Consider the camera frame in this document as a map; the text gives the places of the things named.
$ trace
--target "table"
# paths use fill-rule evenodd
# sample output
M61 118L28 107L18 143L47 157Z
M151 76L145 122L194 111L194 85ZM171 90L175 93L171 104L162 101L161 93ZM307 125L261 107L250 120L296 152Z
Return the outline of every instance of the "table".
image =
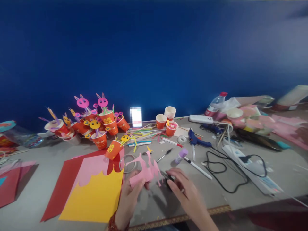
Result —
M176 122L182 127L193 128L196 133L204 136L204 141L209 141L213 145L216 142L216 140L212 138L212 134L199 128L200 124L191 123L187 118L176 120ZM288 143L275 135L273 135L272 138L277 141ZM267 167L271 167L274 170L274 172L268 173L269 177L289 195L300 197L308 193L308 184L306 183L306 172L308 171L297 166L300 165L304 168L308 168L306 151L294 147L293 150L289 149L283 152L274 152L250 143L245 143L244 146L245 149L243 152L246 155L258 154L264 158ZM173 160L180 151L179 147L168 143L159 144L157 143L157 139L153 139L153 143L149 145L149 147L153 150L152 158L156 160L171 147L174 147L173 151L158 163L161 170L167 170L174 166ZM191 145L185 144L184 147L189 151L188 158L192 159ZM139 146L136 149L136 153L133 153L133 148L125 147L125 154L129 153L138 156L140 152L146 150L146 146ZM198 145L195 147L195 163L205 171L207 170L201 165L201 162L205 161L205 152L208 150L208 148ZM74 156L84 155L94 151L97 151L96 146L89 140L83 139L82 143L78 146L70 146L66 142L60 142L53 146L31 149L29 152L12 156L13 159L20 158L22 161L35 160L39 165L18 199L14 203L0 209L1 231L26 229L33 231L103 230L106 224L60 221L58 220L58 216L40 223L40 219L46 209L60 174L63 162ZM221 161L221 159L216 159L214 156L210 156L210 159L213 161ZM241 186L235 194L229 194L218 185L215 179L210 181L186 161L183 160L177 167L181 168L199 188L201 194L205 198L208 209L230 205L233 210L238 210L288 198L287 195L282 193L275 198L264 195L251 182ZM226 173L219 174L218 177L223 185L230 190L234 189L235 185L244 181L243 178L229 168ZM185 216L183 216L184 211L177 199L165 186L159 188L155 180L153 180L150 184L150 189L149 192L146 190L141 192L134 216L131 220L131 227L138 225L143 226L144 223L157 220L160 222L158 225L163 225L170 222L170 220L164 220L165 218L177 216L181 216L185 219Z

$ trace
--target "glue gun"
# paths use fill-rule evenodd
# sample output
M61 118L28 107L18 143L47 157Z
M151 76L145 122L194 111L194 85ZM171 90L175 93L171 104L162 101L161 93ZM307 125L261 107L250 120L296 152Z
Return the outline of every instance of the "glue gun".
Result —
M205 141L198 139L195 136L195 133L193 132L193 130L191 130L191 129L189 130L188 135L189 135L189 140L190 140L191 145L200 144L200 145L205 146L207 148L212 146L212 144L210 142L205 142Z

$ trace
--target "red bottle cap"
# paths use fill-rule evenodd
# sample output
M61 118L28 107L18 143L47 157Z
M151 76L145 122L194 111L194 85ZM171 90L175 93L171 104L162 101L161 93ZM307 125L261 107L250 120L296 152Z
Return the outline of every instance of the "red bottle cap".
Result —
M220 96L226 97L227 94L228 94L228 93L226 93L226 92L222 92L222 93L220 93Z

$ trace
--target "pink rabbit face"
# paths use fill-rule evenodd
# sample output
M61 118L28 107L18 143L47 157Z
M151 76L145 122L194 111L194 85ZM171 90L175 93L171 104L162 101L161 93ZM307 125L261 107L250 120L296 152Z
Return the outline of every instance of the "pink rabbit face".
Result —
M89 101L85 99L82 94L80 94L80 98L74 96L75 99L77 100L77 105L81 108L86 108L89 106Z
M102 93L102 97L100 97L97 93L96 95L98 97L97 104L101 107L106 107L108 105L108 100L105 98L104 93Z

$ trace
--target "glue stick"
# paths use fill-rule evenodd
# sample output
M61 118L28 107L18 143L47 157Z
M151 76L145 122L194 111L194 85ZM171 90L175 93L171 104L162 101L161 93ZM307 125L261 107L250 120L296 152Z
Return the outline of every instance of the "glue stick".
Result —
M175 163L179 164L179 163L182 161L182 159L183 159L187 154L188 154L187 149L182 149L182 150L179 152L177 158L174 160Z

